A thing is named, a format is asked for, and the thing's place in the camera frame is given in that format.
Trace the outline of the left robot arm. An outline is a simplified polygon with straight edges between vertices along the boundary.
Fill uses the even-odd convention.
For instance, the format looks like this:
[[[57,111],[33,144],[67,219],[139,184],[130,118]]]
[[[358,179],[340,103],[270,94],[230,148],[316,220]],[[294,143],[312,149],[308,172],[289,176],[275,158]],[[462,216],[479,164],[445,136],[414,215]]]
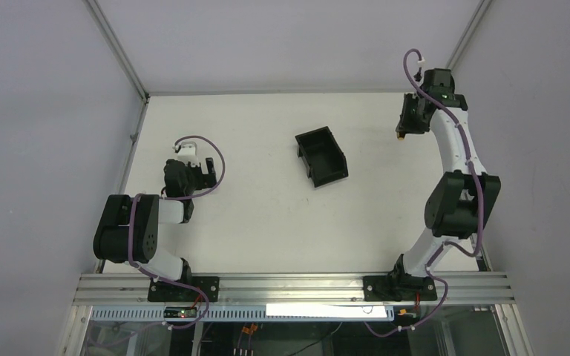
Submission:
[[[192,197],[217,184],[214,160],[200,163],[168,159],[161,194],[110,195],[94,235],[97,258],[143,268],[155,280],[192,284],[189,262],[158,246],[161,225],[186,224],[194,213]]]

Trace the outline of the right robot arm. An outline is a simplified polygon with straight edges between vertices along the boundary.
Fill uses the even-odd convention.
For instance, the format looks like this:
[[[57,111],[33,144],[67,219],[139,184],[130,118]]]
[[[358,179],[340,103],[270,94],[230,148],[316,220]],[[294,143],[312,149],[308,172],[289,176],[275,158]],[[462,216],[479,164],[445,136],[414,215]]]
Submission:
[[[468,129],[468,105],[455,92],[448,69],[418,69],[411,76],[416,91],[404,95],[396,126],[398,139],[433,133],[442,176],[425,203],[425,229],[413,247],[400,255],[387,275],[396,299],[435,297],[433,267],[452,248],[474,257],[501,189],[476,155]]]

